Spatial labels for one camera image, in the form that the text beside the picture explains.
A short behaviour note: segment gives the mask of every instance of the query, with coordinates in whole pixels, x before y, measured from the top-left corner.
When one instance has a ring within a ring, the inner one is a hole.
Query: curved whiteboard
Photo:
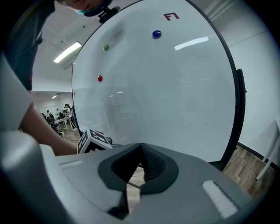
[[[143,0],[107,21],[76,57],[72,88],[81,131],[207,162],[220,161],[227,148],[235,118],[231,65],[216,32],[185,0]]]

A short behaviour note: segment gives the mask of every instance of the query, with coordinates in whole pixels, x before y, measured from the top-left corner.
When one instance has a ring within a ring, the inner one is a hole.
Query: blue ball
[[[154,32],[153,32],[153,36],[154,36],[155,38],[161,37],[161,31],[160,31],[160,30],[154,31]]]

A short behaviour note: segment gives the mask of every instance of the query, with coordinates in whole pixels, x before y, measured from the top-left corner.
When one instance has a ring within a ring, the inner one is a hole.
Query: f1 logo
[[[166,18],[168,21],[171,20],[171,19],[170,19],[171,15],[174,15],[176,19],[179,19],[179,16],[177,16],[177,14],[176,14],[175,12],[173,12],[173,13],[168,13],[168,14],[164,14],[165,18]]]

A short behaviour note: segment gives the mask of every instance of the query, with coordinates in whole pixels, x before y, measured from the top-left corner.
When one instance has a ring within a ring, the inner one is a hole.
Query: ceiling light
[[[79,42],[74,43],[72,46],[67,48],[65,51],[63,51],[55,60],[54,62],[59,63],[63,58],[65,58],[67,55],[71,54],[74,50],[78,49],[82,45]]]
[[[184,47],[191,46],[191,45],[198,44],[198,43],[205,42],[205,41],[208,41],[208,37],[202,37],[202,38],[197,38],[197,39],[194,39],[194,40],[190,40],[186,43],[183,43],[183,44],[180,44],[180,45],[176,46],[175,50],[178,51],[178,50],[180,50]]]

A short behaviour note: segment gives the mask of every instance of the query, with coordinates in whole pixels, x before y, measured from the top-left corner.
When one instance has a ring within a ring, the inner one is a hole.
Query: people
[[[76,131],[77,130],[77,128],[76,128],[76,126],[75,126],[75,124],[74,124],[74,116],[73,116],[73,112],[72,112],[72,109],[71,109],[71,107],[69,106],[69,104],[65,104],[65,106],[64,106],[66,109],[67,109],[67,114],[68,114],[68,117],[70,118],[69,120],[70,120],[70,124],[71,124],[71,126],[72,126],[72,129],[73,129],[73,131]]]
[[[43,118],[45,119],[45,121],[48,122],[47,117],[45,116],[45,114],[42,114],[42,115],[43,115]]]
[[[61,119],[61,110],[59,110],[58,108],[56,109],[56,115],[58,119]]]
[[[49,116],[49,110],[47,110],[47,118],[50,118],[50,116]]]
[[[80,12],[93,11],[102,0],[56,0],[59,4]],[[54,0],[40,1],[40,9],[28,14],[28,27],[19,26],[17,35],[4,46],[10,67],[27,89],[32,90],[32,68],[38,45],[42,43],[42,27],[48,16],[55,11]],[[34,137],[39,144],[49,145],[55,155],[77,153],[77,146],[61,138],[40,115],[34,103],[30,105],[20,125],[23,132]]]

